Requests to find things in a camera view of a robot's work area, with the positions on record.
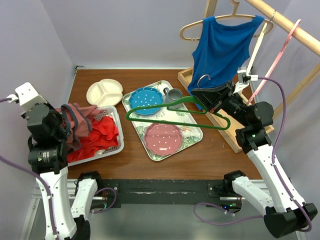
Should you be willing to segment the pink dotted plate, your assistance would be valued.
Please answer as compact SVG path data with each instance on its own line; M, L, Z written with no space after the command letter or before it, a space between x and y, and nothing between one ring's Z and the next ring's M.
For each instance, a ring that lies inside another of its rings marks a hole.
M143 141L148 150L159 156L174 154L182 145L182 133L173 124L153 123L146 128Z

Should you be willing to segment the blue dotted plate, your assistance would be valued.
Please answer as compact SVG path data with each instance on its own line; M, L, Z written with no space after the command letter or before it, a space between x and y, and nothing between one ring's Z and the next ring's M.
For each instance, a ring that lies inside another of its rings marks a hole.
M137 107L148 107L164 103L163 95L153 87L142 87L132 92L129 98L131 109Z

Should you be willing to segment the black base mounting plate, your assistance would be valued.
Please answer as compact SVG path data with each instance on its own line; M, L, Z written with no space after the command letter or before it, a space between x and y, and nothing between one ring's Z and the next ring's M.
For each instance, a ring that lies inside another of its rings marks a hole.
M226 210L239 210L242 198L234 193L224 193L222 180L187 179L104 179L102 186L107 191L106 202L116 199L114 208L122 204L145 205L195 205L211 203Z

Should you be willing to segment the blue tank top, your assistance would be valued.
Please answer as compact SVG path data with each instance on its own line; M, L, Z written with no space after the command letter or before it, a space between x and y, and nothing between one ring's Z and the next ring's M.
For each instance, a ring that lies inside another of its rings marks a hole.
M198 46L192 53L193 76L187 91L219 87L231 81L250 57L251 40L263 21L256 15L239 25L224 25L214 16L205 18Z

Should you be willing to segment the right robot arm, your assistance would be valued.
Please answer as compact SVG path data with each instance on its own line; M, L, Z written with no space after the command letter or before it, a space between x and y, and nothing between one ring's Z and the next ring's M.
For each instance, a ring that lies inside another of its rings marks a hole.
M214 88L195 88L191 94L205 110L216 114L223 110L243 125L236 129L236 141L259 171L269 191L256 187L239 170L224 176L223 192L230 197L244 197L263 218L268 231L280 238L295 231L309 232L318 210L297 192L276 157L276 143L272 143L265 128L273 124L274 109L268 102L245 104L227 82Z

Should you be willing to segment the maroon motorcycle tank top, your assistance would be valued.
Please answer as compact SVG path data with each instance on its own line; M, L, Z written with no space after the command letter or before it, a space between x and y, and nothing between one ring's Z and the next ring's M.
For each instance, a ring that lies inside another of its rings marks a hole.
M67 103L56 109L62 116L62 125L67 133L67 145L72 150L82 147L81 139L93 130L93 121L103 112L96 105L81 107L78 103Z

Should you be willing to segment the pink plastic hanger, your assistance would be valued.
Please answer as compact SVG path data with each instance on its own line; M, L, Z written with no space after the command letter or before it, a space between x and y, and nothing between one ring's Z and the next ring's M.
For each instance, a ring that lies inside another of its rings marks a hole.
M277 66L278 62L280 61L280 59L282 58L287 45L289 43L289 41L291 40L291 38L293 37L293 33L295 32L296 28L300 25L301 23L301 19L298 19L295 24L293 25L293 27L291 28L290 32L288 33L282 48L280 49L280 52L277 54L276 58L274 59L273 63L271 64L270 68L268 69L267 73L265 74L265 78L269 78L271 76L271 73L274 71L275 67ZM266 80L263 79L260 84L258 85L258 87L256 88L256 90L252 93L251 97L248 99L247 101L247 105L251 104L251 102L254 100L254 97L261 91L261 89L263 88L263 86L265 85Z

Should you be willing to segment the aluminium rail frame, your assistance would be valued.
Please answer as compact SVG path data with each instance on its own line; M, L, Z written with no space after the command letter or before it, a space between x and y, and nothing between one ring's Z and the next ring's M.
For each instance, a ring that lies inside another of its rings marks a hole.
M231 186L231 180L221 180L222 181L222 190L226 194L239 194L236 193L234 190L232 190ZM78 194L78 179L69 179L67 182L67 191L68 191L68 197L70 200L75 199L76 195ZM31 236L32 227L34 224L34 221L36 219L36 215L38 212L39 204L42 201L41 200L41 194L39 187L35 185L34 187L35 193L33 193L34 198L31 200L29 209L27 211L25 221L23 224L23 229L21 231L21 240L27 240ZM144 205L144 204L123 204L123 205ZM181 205L181 204L162 204L162 205Z

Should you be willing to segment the green velvet hanger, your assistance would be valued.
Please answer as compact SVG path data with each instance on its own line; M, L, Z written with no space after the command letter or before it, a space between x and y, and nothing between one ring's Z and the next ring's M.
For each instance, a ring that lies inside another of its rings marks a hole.
M201 106L202 111L191 111L191 110L185 110L180 109L180 105L184 105L185 103L192 103L195 105ZM201 102L197 100L194 96L183 96L181 99L172 102L172 103L165 103L163 100L162 104L157 105L151 105L151 106L143 106L143 107L136 107L136 108L130 108L128 112L125 115L125 118L128 121L131 122L143 122L143 123L157 123L157 124L169 124L169 125L177 125L177 126L186 126L186 127L196 127L196 128L208 128L208 129L215 129L215 130L221 130L225 131L228 130L231 126L231 121L228 117L222 116L219 113L214 113L215 116L218 118L226 121L226 126L213 126L213 125L204 125L204 124L197 124L197 123L187 123L187 122L178 122L178 121L169 121L169 120L156 120L156 119L144 119L144 118L136 118L132 117L131 115L133 113L138 113L138 115L141 116L151 116L155 113L157 113L162 108L167 109L171 112L178 112L178 113L186 113L186 114L200 114L205 115L209 111L202 105Z

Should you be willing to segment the wooden clothes rack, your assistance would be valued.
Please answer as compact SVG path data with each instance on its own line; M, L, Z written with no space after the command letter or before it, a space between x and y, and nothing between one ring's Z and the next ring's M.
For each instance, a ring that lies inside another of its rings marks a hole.
M215 9L217 6L218 0L208 0L206 4L206 13L205 17L213 16L215 13ZM260 13L265 15L266 17L270 18L272 14L274 13L274 8L269 6L267 3L265 3L263 0L246 0L251 6L253 6L255 9L257 9ZM238 7L240 2L237 0L230 0L230 3L234 6L233 12L229 15L221 15L217 16L217 19L236 19L236 18L243 18L243 19L250 19L253 18L253 15L247 15L247 14L237 14ZM182 40L185 41L199 41L200 38L194 38L194 37L185 37L184 32L187 29L190 29L192 27L196 27L202 24L202 20L190 23L188 25L185 25L179 32L179 37ZM273 17L273 20L271 21L272 24L276 24L281 29L286 31L287 33L290 32L292 27L294 26L294 23L291 22L289 19L287 19L285 16L283 16L281 13L276 13ZM267 30L267 33L269 33L272 30L273 26ZM304 31L302 28L297 27L294 31L293 38L295 38L297 41L299 41L301 44L306 46L309 50L311 50L316 55L320 56L320 42L311 36L309 33ZM192 79L192 71L193 68L187 68L186 70L180 71L178 73L177 79L180 81L180 83L184 86L184 88L187 90L187 84L191 82ZM308 86L310 86L311 83L315 81L317 77L320 76L320 63L318 63L307 75L306 77L295 87L295 89L286 97L286 103L287 106L291 104L305 89L307 89ZM242 90L245 89L246 86L240 87L240 96L243 100L245 100L245 103L247 103L247 98L242 94ZM284 111L283 104L281 103L276 109L275 109L275 117L278 117L280 113ZM211 113L206 113L206 116L211 121L213 126L215 127L225 127L226 125L222 124L221 120L218 120L217 116L214 116ZM221 136L225 139L225 141L229 144L229 146L232 148L232 150L235 153L241 152L241 148L237 143L236 140L236 134L235 132L232 133L232 130L236 130L236 127L243 127L238 121L236 121L234 118L230 118L231 126L226 131L218 130Z

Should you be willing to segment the floral serving tray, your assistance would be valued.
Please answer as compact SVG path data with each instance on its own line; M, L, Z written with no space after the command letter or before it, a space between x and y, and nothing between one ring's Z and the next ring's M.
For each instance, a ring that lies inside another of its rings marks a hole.
M146 87L157 89L162 94L164 102L165 102L165 94L163 92L164 88L173 89L172 85L166 80L161 80L161 81L152 83ZM122 104L127 112L130 110L129 97L132 94L132 92L127 93L122 98ZM160 120L160 121L177 121L177 122L193 123L193 124L197 123L190 113L168 111L165 108L160 109L158 112L150 116L141 116L136 112L133 113L131 116L133 118L152 119L152 120ZM185 150L186 148L189 148L192 145L200 142L203 138L203 132L199 127L176 125L180 128L181 134L182 134L181 147L174 154L171 154L171 155L166 155L166 156L155 155L150 150L147 149L144 143L144 135L145 135L146 129L151 124L154 124L154 123L136 122L136 121L132 122L132 125L134 126L134 129L138 134L141 140L141 143L144 149L146 150L149 158L155 162L162 161L182 150Z

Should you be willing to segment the cream divided plate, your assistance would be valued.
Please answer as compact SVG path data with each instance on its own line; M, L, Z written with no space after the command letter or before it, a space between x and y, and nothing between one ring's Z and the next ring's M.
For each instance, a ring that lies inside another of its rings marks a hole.
M116 106L123 98L123 86L115 79L105 78L93 83L86 92L86 100L97 107Z

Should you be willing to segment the red tank top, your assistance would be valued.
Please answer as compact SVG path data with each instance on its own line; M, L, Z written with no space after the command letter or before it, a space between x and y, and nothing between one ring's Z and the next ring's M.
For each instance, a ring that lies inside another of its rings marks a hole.
M68 163L91 158L97 151L119 145L119 131L112 117L103 116L100 120L94 119L92 123L90 134L80 138L81 148L68 154Z

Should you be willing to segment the white plastic basket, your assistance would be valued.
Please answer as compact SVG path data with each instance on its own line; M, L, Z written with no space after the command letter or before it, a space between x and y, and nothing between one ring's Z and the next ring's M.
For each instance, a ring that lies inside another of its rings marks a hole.
M118 146L112 146L112 147L109 147L108 149L98 150L93 157L68 163L69 167L87 163L94 160L98 160L108 156L112 156L120 153L124 149L124 146L125 146L124 135L123 135L122 125L121 125L121 121L120 121L120 117L117 112L117 109L114 106L103 106L103 107L98 107L98 109L100 110L100 113L95 117L97 121L104 116L112 117L115 123L115 126L118 129L118 136L117 136Z

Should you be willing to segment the cream wooden hanger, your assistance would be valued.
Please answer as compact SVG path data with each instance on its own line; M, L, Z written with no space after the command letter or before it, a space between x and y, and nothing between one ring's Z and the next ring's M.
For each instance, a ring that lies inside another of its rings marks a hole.
M250 60L249 60L249 63L248 63L247 69L246 69L246 75L249 75L250 72L251 72L251 70L252 70L253 63L254 63L255 58L256 58L256 56L257 56L257 53L258 53L258 51L259 51L259 49L260 49L260 46L261 46L261 44L262 44L264 35L268 32L268 31L267 31L267 27L268 27L268 25L273 24L273 23L272 23L272 20L273 20L273 18L274 18L274 16L275 16L276 12L277 12L277 11L274 10L272 16L271 16L271 17L269 18L269 20L268 20L266 23L264 23L264 25L262 26L260 34L257 35L257 41L256 41L256 44L255 44L255 46L254 46L254 49L253 49L251 58L250 58Z

